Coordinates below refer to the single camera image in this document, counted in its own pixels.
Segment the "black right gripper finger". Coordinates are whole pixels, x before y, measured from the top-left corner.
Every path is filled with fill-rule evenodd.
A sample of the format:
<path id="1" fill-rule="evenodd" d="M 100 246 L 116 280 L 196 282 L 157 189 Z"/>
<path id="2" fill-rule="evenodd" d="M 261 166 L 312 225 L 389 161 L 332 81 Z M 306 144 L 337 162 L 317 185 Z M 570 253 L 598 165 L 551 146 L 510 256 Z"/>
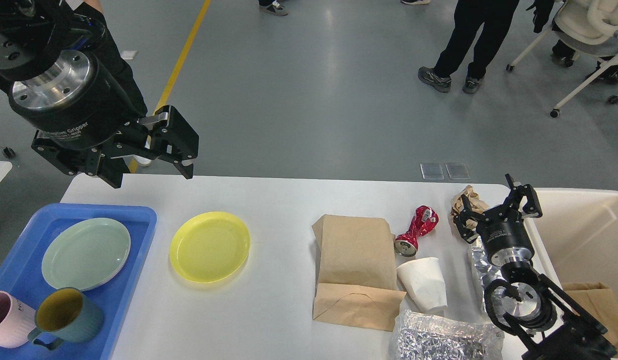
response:
<path id="1" fill-rule="evenodd" d="M 538 194 L 530 184 L 514 181 L 510 173 L 505 174 L 510 192 L 499 205 L 497 214 L 499 219 L 506 222 L 522 222 L 527 218 L 540 218 L 543 211 Z"/>
<path id="2" fill-rule="evenodd" d="M 479 237 L 478 229 L 483 229 L 490 223 L 490 219 L 484 213 L 478 213 L 471 208 L 471 201 L 465 194 L 460 196 L 463 208 L 460 212 L 453 216 L 453 223 L 455 224 L 460 237 L 467 243 L 473 244 Z M 474 230 L 468 228 L 467 221 L 472 220 L 476 222 Z"/>

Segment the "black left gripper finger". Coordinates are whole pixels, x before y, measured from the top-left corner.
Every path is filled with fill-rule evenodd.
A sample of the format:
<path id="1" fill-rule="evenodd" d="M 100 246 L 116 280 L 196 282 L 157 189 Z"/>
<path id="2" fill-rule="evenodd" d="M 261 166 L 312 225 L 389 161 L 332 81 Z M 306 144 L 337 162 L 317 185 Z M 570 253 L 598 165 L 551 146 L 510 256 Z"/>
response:
<path id="1" fill-rule="evenodd" d="M 168 162 L 186 179 L 194 175 L 199 135 L 173 105 L 163 105 L 153 116 L 124 124 L 124 150 L 149 160 Z"/>
<path id="2" fill-rule="evenodd" d="M 124 174 L 129 173 L 129 167 L 123 158 L 108 158 L 101 152 L 91 153 L 91 176 L 100 178 L 112 188 L 119 189 Z"/>

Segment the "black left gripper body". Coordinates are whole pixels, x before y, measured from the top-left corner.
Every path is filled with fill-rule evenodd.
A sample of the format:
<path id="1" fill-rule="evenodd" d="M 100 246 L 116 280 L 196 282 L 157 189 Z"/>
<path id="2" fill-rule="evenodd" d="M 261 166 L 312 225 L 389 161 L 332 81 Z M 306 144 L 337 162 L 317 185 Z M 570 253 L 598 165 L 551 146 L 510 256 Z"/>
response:
<path id="1" fill-rule="evenodd" d="M 15 82 L 8 100 L 37 130 L 33 150 L 69 175 L 83 170 L 85 153 L 147 113 L 93 54 L 73 49 L 44 73 Z"/>

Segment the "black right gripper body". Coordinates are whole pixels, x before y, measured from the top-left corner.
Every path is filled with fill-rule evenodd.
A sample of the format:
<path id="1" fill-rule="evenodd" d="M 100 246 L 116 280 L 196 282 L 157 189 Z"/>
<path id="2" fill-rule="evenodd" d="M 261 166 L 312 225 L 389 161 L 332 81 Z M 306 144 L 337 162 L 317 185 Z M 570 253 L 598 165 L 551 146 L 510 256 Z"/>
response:
<path id="1" fill-rule="evenodd" d="M 535 255 L 521 219 L 478 224 L 476 232 L 480 235 L 488 262 L 496 267 L 512 262 L 529 262 Z"/>

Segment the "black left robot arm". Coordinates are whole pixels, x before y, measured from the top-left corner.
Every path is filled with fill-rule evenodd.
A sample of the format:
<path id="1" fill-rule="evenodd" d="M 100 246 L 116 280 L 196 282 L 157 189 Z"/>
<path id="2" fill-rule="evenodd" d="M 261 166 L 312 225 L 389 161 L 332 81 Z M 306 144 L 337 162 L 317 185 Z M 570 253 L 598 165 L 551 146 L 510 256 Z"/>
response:
<path id="1" fill-rule="evenodd" d="M 147 115 L 103 14 L 86 0 L 0 0 L 0 88 L 35 128 L 32 149 L 64 174 L 119 188 L 136 155 L 193 177 L 199 135 L 172 105 Z"/>

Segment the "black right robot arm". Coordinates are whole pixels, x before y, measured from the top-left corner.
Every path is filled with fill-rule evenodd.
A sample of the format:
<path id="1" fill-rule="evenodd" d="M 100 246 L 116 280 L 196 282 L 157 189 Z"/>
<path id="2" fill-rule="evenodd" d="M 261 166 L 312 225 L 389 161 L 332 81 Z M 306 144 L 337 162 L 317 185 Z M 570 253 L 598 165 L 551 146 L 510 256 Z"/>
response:
<path id="1" fill-rule="evenodd" d="M 503 203 L 485 210 L 461 193 L 460 209 L 451 217 L 462 239 L 482 244 L 486 261 L 499 275 L 483 285 L 483 304 L 492 323 L 518 337 L 524 360 L 610 360 L 616 347 L 607 328 L 533 267 L 535 248 L 524 226 L 540 218 L 542 207 L 530 184 L 505 176 L 509 193 Z"/>

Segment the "crumpled foil under arm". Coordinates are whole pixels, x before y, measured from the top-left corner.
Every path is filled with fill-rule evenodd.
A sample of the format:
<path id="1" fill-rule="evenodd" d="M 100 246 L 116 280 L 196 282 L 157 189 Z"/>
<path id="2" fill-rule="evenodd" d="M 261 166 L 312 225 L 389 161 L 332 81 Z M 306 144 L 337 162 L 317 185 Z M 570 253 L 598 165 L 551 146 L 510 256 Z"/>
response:
<path id="1" fill-rule="evenodd" d="M 501 267 L 494 266 L 489 262 L 487 251 L 481 237 L 477 237 L 473 243 L 469 244 L 467 261 L 471 272 L 471 281 L 478 301 L 479 312 L 483 317 L 487 318 L 488 315 L 484 300 L 485 288 L 494 280 L 504 279 L 501 273 Z"/>

